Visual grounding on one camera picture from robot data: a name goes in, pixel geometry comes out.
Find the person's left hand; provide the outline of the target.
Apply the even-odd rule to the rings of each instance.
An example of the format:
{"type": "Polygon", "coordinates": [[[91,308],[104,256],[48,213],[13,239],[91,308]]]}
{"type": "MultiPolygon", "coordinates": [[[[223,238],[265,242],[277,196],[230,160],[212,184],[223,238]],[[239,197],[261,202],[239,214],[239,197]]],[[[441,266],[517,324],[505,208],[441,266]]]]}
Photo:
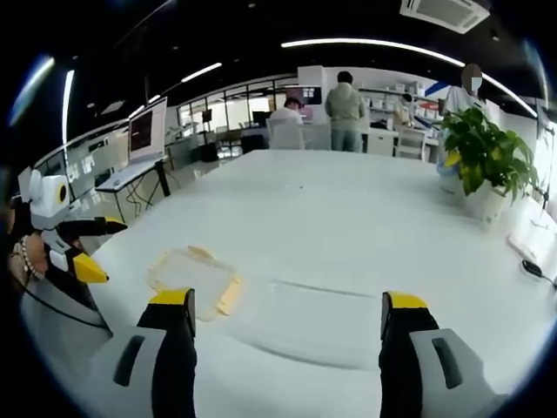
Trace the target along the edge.
{"type": "Polygon", "coordinates": [[[49,265],[47,254],[44,250],[44,243],[40,236],[36,234],[28,236],[25,240],[25,245],[30,263],[35,270],[41,274],[46,274],[49,265]]]}

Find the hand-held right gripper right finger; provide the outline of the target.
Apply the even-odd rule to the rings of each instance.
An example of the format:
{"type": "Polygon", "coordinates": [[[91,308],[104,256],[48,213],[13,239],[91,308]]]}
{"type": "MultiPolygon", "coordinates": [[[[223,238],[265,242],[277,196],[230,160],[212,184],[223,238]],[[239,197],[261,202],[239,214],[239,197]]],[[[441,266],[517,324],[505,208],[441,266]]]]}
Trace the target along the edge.
{"type": "Polygon", "coordinates": [[[482,359],[421,298],[384,292],[380,339],[381,417],[490,417],[500,408],[482,359]]]}

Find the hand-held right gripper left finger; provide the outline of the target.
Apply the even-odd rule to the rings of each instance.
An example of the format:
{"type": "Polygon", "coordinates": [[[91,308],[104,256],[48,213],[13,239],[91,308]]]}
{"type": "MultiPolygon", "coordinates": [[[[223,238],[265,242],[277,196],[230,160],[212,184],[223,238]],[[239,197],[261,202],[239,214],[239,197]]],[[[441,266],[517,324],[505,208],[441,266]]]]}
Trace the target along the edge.
{"type": "Polygon", "coordinates": [[[86,394],[96,417],[194,417],[195,291],[151,298],[138,323],[91,358],[86,394]]]}

